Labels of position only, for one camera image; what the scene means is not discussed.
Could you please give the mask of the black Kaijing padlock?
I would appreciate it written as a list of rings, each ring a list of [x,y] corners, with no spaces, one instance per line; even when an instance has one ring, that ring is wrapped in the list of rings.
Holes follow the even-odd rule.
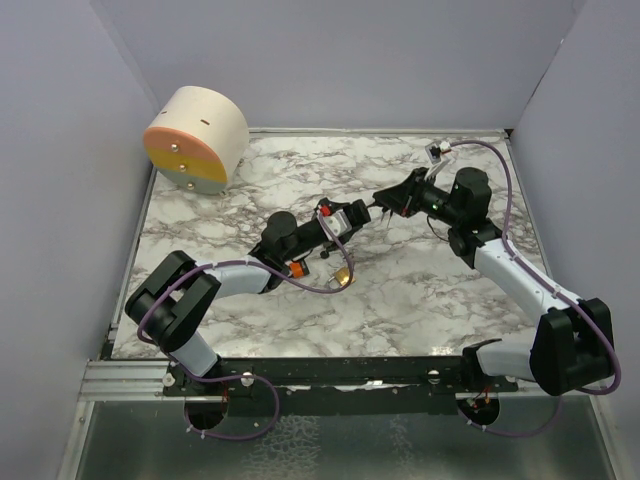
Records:
[[[345,212],[354,230],[362,228],[371,221],[367,205],[362,199],[351,203]]]

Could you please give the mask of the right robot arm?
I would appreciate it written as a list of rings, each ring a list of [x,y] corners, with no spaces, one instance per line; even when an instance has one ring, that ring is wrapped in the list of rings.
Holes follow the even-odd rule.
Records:
[[[536,323],[534,339],[500,339],[467,347],[461,383],[481,391],[496,376],[531,381],[560,396],[614,376],[611,313],[597,298],[585,300],[552,284],[521,256],[489,219],[492,196],[486,173],[465,167],[449,192],[418,168],[401,183],[374,193],[376,206],[403,218],[425,213],[448,225],[448,243],[470,268],[492,280]]]

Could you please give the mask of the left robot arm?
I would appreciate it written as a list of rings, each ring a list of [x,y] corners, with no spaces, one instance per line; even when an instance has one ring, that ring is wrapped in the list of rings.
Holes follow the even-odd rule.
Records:
[[[125,314],[137,325],[138,338],[158,347],[186,370],[186,382],[206,395],[220,385],[220,356],[198,332],[211,304],[219,299],[264,294],[286,282],[302,290],[331,295],[344,290],[305,285],[293,265],[321,247],[321,255],[338,250],[353,281],[354,262],[344,244],[371,221],[362,200],[319,201],[312,219],[302,225],[287,211],[272,214],[260,241],[244,257],[199,264],[182,250],[171,252],[127,299]]]

